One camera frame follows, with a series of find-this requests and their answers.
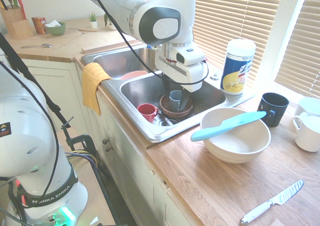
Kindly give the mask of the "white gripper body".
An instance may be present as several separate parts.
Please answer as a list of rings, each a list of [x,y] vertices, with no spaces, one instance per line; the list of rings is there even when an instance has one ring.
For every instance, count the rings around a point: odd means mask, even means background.
[[[155,57],[155,66],[189,92],[195,92],[202,87],[204,67],[201,63],[186,66],[180,62],[169,62],[158,55]]]

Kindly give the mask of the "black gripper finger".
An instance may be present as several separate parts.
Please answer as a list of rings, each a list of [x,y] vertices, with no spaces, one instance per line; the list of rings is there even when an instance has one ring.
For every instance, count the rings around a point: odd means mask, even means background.
[[[191,93],[188,90],[186,90],[185,88],[182,88],[181,99],[180,99],[180,103],[179,103],[179,107],[178,107],[179,111],[182,111],[186,107],[187,102],[190,98],[190,95],[191,95]]]
[[[162,85],[163,85],[165,95],[170,96],[172,80],[164,73],[161,74],[161,80],[162,80]]]

